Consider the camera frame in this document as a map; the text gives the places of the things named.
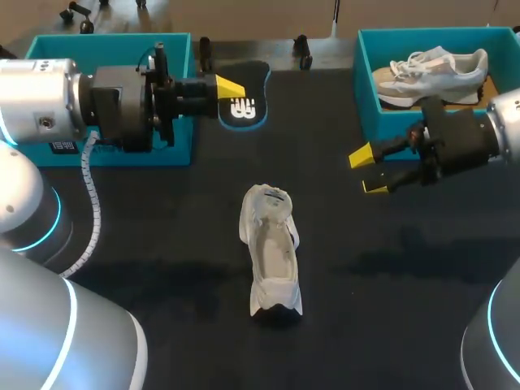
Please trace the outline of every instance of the white spiral cable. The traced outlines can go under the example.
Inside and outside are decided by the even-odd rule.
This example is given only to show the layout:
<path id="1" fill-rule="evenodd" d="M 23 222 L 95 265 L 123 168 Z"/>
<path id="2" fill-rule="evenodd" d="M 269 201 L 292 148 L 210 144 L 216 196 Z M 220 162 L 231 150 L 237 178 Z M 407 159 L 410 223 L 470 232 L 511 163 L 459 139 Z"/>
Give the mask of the white spiral cable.
<path id="1" fill-rule="evenodd" d="M 92 153 L 94 144 L 98 139 L 98 132 L 90 132 L 89 138 L 84 144 L 83 153 L 81 154 L 81 173 L 83 175 L 84 184 L 87 187 L 87 191 L 89 192 L 90 202 L 92 203 L 92 236 L 90 237 L 89 244 L 87 245 L 87 248 L 84 250 L 81 257 L 74 264 L 72 264 L 68 270 L 60 274 L 60 276 L 63 278 L 68 278 L 70 275 L 74 274 L 74 272 L 78 271 L 90 259 L 90 256 L 98 244 L 99 234 L 101 232 L 101 207 L 99 206 L 99 198 L 98 193 L 96 192 L 96 187 L 94 186 L 92 176 L 90 175 L 90 154 Z"/>

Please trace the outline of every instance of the shoebox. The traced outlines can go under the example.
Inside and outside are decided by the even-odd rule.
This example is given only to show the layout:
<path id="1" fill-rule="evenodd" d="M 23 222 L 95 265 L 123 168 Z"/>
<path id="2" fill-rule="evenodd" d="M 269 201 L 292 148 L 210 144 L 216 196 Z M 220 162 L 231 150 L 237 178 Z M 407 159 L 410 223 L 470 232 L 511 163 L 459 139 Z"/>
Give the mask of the shoebox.
<path id="1" fill-rule="evenodd" d="M 404 135 L 408 127 L 423 118 L 420 106 L 405 110 L 383 108 L 377 96 L 372 72 L 388 67 L 390 61 L 406 60 L 413 52 L 437 46 L 454 54 L 472 54 L 485 49 L 489 76 L 481 88 L 479 104 L 470 106 L 483 115 L 488 102 L 498 93 L 520 88 L 520 42 L 511 28 L 403 28 L 360 30 L 353 64 L 354 95 L 362 131 L 368 141 Z M 449 105 L 447 111 L 465 106 Z M 391 159 L 417 159 L 409 151 Z"/>
<path id="2" fill-rule="evenodd" d="M 98 67 L 133 65 L 154 44 L 162 42 L 167 55 L 168 71 L 173 77 L 196 75 L 196 65 L 189 34 L 106 34 L 56 35 L 34 39 L 26 59 L 73 59 L 81 72 L 93 74 Z M 107 145 L 97 145 L 91 154 L 92 166 L 139 167 L 185 166 L 191 159 L 193 119 L 173 121 L 175 145 L 165 147 L 154 132 L 154 149 L 150 153 L 124 153 Z M 84 142 L 20 145 L 18 148 L 39 167 L 78 167 Z"/>

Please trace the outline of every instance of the shoelace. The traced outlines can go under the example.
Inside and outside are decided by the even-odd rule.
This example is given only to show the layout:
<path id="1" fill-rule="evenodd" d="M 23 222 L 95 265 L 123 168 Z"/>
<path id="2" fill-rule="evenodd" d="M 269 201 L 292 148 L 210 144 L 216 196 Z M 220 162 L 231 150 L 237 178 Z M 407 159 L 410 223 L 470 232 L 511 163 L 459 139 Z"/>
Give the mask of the shoelace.
<path id="1" fill-rule="evenodd" d="M 415 51 L 409 55 L 408 61 L 390 61 L 390 69 L 396 79 L 402 79 L 407 76 L 414 76 L 423 73 L 430 73 L 431 70 L 424 66 L 423 59 L 415 59 L 422 51 Z"/>

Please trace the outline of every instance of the wall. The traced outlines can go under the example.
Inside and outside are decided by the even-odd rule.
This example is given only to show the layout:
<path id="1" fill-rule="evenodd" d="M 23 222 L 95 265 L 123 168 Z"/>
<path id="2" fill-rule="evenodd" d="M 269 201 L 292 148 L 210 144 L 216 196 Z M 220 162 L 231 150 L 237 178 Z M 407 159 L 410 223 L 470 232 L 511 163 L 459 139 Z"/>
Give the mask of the wall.
<path id="1" fill-rule="evenodd" d="M 520 0 L 511 1 L 520 4 Z M 484 26 L 496 0 L 341 0 L 337 37 L 361 28 Z"/>
<path id="2" fill-rule="evenodd" d="M 70 0 L 1 0 L 0 45 L 40 24 L 53 24 Z"/>
<path id="3" fill-rule="evenodd" d="M 213 41 L 329 37 L 335 0 L 175 0 L 175 32 Z"/>

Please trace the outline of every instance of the black insole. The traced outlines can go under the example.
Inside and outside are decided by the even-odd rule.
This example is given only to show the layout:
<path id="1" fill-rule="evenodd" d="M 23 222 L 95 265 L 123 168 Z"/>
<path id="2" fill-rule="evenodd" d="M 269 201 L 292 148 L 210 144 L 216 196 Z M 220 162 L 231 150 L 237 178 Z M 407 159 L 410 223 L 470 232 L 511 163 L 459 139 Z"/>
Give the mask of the black insole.
<path id="1" fill-rule="evenodd" d="M 220 123 L 231 130 L 254 130 L 262 126 L 267 119 L 269 65 L 262 61 L 248 61 L 222 67 L 218 74 L 245 88 L 245 97 L 219 101 Z"/>

